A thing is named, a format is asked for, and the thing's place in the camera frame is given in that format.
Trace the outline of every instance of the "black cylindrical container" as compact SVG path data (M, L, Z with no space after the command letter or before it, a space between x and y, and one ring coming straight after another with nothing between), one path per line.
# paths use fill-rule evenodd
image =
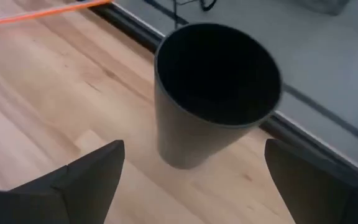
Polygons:
M277 106L280 72L248 35L219 24L175 30L155 54L158 150L190 169L259 125Z

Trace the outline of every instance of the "dark floor edge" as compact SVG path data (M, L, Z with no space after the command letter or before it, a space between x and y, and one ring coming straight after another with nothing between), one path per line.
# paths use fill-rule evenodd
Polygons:
M92 7L90 9L151 52L156 51L159 43L163 39L163 36L113 3ZM346 166L358 171L358 168L349 161L337 155L328 147L276 113L262 123L260 128L287 144L309 149L317 154L322 154L341 166Z

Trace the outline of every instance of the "orange wire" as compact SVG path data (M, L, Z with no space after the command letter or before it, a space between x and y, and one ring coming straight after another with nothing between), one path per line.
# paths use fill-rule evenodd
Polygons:
M7 22L16 22L16 21L21 21L21 20L25 20L25 19L35 19L35 18L39 18L39 17L43 17L43 16L58 14L61 12L68 12L68 11L74 11L77 9L84 9L87 7L98 6L98 5L106 4L109 2L112 2L112 0L94 0L94 1L85 2L85 3L70 4L67 6L62 6L62 7L53 8L53 9L45 9L45 10L41 10L41 11L35 11L30 14L5 17L5 18L0 19L0 24L7 23Z

